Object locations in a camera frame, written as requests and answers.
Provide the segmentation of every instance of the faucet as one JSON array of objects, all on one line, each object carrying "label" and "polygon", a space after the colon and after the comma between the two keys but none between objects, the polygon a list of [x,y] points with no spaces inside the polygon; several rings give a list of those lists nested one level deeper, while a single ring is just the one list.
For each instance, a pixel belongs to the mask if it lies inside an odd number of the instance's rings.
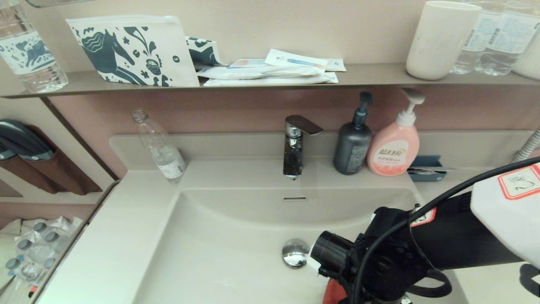
[{"label": "faucet", "polygon": [[285,156],[283,158],[283,175],[296,180],[302,174],[302,132],[317,135],[323,130],[307,118],[290,115],[285,118]]}]

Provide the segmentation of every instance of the horse illustration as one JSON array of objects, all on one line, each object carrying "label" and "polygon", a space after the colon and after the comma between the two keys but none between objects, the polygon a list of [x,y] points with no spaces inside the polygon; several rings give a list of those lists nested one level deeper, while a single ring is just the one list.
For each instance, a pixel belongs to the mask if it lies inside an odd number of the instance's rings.
[{"label": "horse illustration", "polygon": [[116,54],[125,58],[131,65],[135,61],[130,57],[127,51],[120,46],[116,39],[116,34],[97,32],[92,37],[82,39],[83,50],[96,68],[102,73],[112,73],[131,83],[146,84],[134,73],[121,68],[116,63]]},{"label": "horse illustration", "polygon": [[17,49],[26,52],[26,67],[30,64],[34,64],[40,56],[50,54],[51,52],[47,51],[45,49],[45,43],[43,41],[38,41],[36,44],[32,45],[32,47],[28,50],[26,50],[26,45],[28,45],[28,42],[21,42],[17,43],[15,46]]}]

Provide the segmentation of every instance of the dark gray pump bottle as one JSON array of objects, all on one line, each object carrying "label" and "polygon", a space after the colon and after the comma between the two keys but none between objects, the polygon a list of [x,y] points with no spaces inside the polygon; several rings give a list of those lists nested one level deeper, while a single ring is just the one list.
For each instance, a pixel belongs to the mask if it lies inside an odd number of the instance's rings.
[{"label": "dark gray pump bottle", "polygon": [[339,130],[334,168],[341,174],[353,175],[362,168],[373,137],[371,129],[365,125],[368,114],[366,108],[372,103],[371,93],[360,93],[360,107],[356,109],[353,121],[344,124]]}]

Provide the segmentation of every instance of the brown pouch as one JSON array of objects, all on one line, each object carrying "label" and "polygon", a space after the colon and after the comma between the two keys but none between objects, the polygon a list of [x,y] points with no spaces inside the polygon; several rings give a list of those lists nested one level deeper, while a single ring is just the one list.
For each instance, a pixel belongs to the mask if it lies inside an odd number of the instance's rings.
[{"label": "brown pouch", "polygon": [[67,189],[57,184],[46,175],[36,170],[19,156],[5,161],[0,161],[0,167],[17,175],[29,184],[38,187],[48,193],[66,192]]},{"label": "brown pouch", "polygon": [[101,192],[101,188],[60,149],[57,149],[52,158],[48,160],[24,161],[67,189],[67,191],[71,191],[78,195],[86,195],[90,192]]}]

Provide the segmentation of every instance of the soap dispenser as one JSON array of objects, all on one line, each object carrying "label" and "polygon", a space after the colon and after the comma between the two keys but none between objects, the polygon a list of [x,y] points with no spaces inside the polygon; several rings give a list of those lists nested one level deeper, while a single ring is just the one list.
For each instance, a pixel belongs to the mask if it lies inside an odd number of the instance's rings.
[{"label": "soap dispenser", "polygon": [[401,89],[401,92],[409,100],[409,107],[397,115],[395,122],[375,135],[367,155],[369,169],[378,175],[404,173],[416,158],[420,147],[413,109],[415,105],[422,104],[426,97],[415,89]]},{"label": "soap dispenser", "polygon": [[334,168],[341,174],[353,175],[362,168],[373,137],[372,131],[365,125],[366,108],[372,103],[371,93],[360,93],[360,107],[356,109],[353,121],[344,124],[339,130],[334,153]]}]

